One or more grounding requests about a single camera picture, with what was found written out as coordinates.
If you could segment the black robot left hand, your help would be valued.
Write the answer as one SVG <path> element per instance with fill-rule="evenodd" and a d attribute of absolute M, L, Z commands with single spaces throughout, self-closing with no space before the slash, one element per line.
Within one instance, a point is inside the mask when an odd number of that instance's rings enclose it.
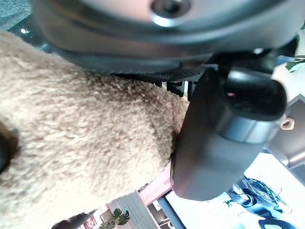
<path fill-rule="evenodd" d="M 151 85 L 115 78 L 161 78 L 188 64 L 207 69 L 181 122 L 173 183 L 183 198 L 226 190 L 277 131 L 283 86 L 268 78 L 275 51 L 293 44 L 302 0 L 33 0 L 39 34 L 57 56 L 0 33 L 0 119 L 21 153 L 1 175 L 1 191 L 37 202 L 75 188 L 75 168 L 91 153 L 109 169 L 90 195 L 112 199 L 153 177 L 168 151 L 143 148 L 127 123 Z"/>

